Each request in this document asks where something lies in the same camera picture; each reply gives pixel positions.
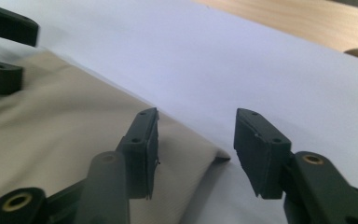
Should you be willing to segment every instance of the metal grommet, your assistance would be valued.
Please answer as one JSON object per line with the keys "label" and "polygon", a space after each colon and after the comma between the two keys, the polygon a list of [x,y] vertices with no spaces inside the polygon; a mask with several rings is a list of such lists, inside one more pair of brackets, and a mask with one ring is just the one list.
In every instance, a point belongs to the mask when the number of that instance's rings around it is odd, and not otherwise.
{"label": "metal grommet", "polygon": [[324,161],[321,158],[314,155],[305,155],[303,156],[303,160],[306,161],[307,163],[314,164],[314,165],[324,164]]}
{"label": "metal grommet", "polygon": [[18,193],[11,198],[9,198],[4,205],[2,210],[5,212],[13,212],[21,209],[23,206],[27,205],[32,200],[32,194],[28,192]]}

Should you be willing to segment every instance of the beige fabric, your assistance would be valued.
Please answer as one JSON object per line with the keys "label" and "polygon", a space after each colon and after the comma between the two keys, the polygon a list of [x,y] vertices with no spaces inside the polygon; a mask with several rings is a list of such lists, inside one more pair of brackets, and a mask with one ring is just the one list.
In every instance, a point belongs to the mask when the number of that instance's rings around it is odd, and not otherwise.
{"label": "beige fabric", "polygon": [[[50,52],[18,62],[23,91],[0,96],[0,196],[38,187],[51,195],[115,150],[136,113],[151,107]],[[160,113],[153,199],[131,200],[131,223],[178,223],[216,157],[228,155]]]}

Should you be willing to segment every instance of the table surface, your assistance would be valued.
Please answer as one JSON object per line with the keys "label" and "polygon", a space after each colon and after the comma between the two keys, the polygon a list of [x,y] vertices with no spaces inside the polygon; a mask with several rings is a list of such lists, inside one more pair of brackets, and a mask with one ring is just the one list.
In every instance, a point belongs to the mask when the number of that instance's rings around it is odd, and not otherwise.
{"label": "table surface", "polygon": [[331,49],[358,49],[358,7],[326,0],[195,1]]}

